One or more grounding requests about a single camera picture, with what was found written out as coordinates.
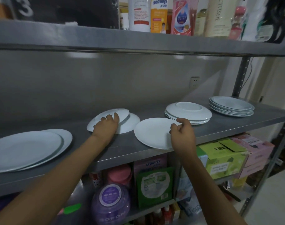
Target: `forearm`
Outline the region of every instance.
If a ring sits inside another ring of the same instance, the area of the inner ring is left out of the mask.
[[[0,212],[1,225],[49,224],[104,145],[90,137],[82,146]]]
[[[184,167],[197,195],[208,225],[246,225],[243,218],[227,200],[196,153],[181,156]]]

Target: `yellow-green box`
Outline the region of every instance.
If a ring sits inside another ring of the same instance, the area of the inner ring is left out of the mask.
[[[213,179],[222,178],[240,171],[247,150],[230,139],[199,145],[207,155],[206,170]]]

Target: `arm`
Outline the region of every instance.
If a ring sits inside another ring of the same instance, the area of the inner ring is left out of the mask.
[[[111,115],[107,119],[101,118],[91,137],[0,212],[0,225],[49,224],[69,199],[90,163],[110,143],[118,122],[116,113],[114,119]]]
[[[196,152],[196,137],[190,122],[178,118],[183,125],[171,125],[174,151],[193,185],[208,225],[247,225],[204,168]]]

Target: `number 3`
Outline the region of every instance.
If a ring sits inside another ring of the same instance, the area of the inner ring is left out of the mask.
[[[22,15],[24,16],[33,16],[33,10],[30,8],[30,2],[29,0],[16,0],[18,3],[21,4],[23,8],[25,8],[27,11],[18,10]]]

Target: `white plate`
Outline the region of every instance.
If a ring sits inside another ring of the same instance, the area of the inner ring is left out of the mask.
[[[54,153],[62,139],[52,132],[22,132],[0,139],[0,173],[32,165]]]
[[[213,96],[210,98],[210,100],[216,103],[217,105],[222,106],[222,107],[217,106],[221,109],[223,109],[223,107],[234,109],[233,111],[252,111],[255,109],[255,107],[249,104],[248,102],[240,100],[240,99],[232,98],[232,97]]]
[[[232,117],[248,117],[248,116],[251,116],[251,115],[254,114],[253,111],[251,111],[250,114],[248,114],[248,115],[234,115],[234,114],[226,113],[226,112],[219,111],[219,110],[215,110],[215,111],[218,112],[218,113],[224,114],[224,115],[232,116]]]
[[[212,117],[210,110],[193,102],[172,103],[166,107],[166,111],[175,117],[194,121],[204,121]]]
[[[222,112],[226,112],[226,113],[230,113],[230,114],[234,114],[234,115],[246,115],[246,114],[250,114],[252,111],[242,111],[242,112],[236,112],[236,111],[230,111],[230,110],[224,110],[224,109],[220,109],[214,105],[212,105],[211,103],[209,104],[209,106],[215,110],[219,110]]]
[[[114,117],[114,113],[118,114],[118,117],[120,118],[121,123],[123,120],[125,120],[128,115],[129,115],[129,110],[124,109],[124,108],[119,108],[119,109],[112,109],[112,110],[107,110],[104,111],[103,113],[100,113],[98,116],[94,117],[87,125],[87,130],[93,132],[93,126],[96,125],[101,118],[105,118],[107,115],[111,115]]]
[[[143,144],[159,149],[172,149],[171,124],[181,125],[181,123],[169,119],[154,117],[141,121],[134,129],[136,138]]]
[[[127,133],[132,131],[133,129],[135,129],[136,125],[140,123],[140,118],[137,115],[130,113],[124,121],[118,125],[116,134]]]
[[[38,162],[38,163],[35,163],[31,166],[27,166],[25,168],[22,168],[22,169],[18,169],[17,171],[20,171],[20,170],[28,170],[28,169],[31,169],[33,167],[36,167],[36,166],[39,166],[41,164],[44,164],[52,159],[54,159],[55,157],[57,157],[58,155],[60,155],[62,152],[64,152],[67,147],[71,144],[72,140],[73,140],[73,135],[67,131],[67,130],[63,130],[63,129],[50,129],[50,130],[43,130],[44,132],[51,132],[51,133],[56,133],[58,134],[59,136],[62,137],[62,140],[63,140],[63,143],[62,143],[62,146],[59,147],[52,155],[48,156],[47,158],[45,158],[44,160]]]
[[[173,120],[176,120],[176,119],[177,119],[176,117],[174,117],[174,116],[170,115],[169,113],[167,113],[166,110],[164,111],[164,113],[165,113],[165,115],[166,115],[167,117],[169,117],[170,119],[173,119]],[[205,124],[205,123],[209,122],[209,120],[210,120],[210,119],[205,120],[205,121],[189,121],[189,122],[190,122],[190,124],[192,124],[192,125],[202,125],[202,124]]]

